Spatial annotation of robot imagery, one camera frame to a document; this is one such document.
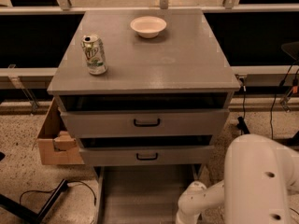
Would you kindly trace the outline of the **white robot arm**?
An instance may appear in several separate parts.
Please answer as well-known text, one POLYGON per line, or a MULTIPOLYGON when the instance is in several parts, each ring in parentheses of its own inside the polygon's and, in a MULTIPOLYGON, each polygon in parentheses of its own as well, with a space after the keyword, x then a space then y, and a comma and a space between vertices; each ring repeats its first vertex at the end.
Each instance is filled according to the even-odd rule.
POLYGON ((299 189, 299 153, 257 134, 228 147, 224 179, 192 182, 178 199, 176 224, 197 224, 207 209, 224 205, 225 224, 291 224, 288 192, 299 189))

